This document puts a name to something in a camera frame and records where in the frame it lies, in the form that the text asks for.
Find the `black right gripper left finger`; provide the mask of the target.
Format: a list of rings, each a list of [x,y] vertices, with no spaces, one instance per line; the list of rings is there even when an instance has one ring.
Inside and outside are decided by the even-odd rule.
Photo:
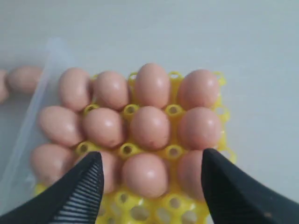
[[[102,157],[90,152],[60,180],[0,217],[2,224],[93,224],[104,189]]]

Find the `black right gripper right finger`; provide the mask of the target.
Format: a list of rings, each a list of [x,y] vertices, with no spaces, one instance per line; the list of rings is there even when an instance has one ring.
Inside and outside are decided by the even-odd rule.
[[[297,224],[299,205],[262,185],[220,152],[203,151],[201,184],[215,224]]]

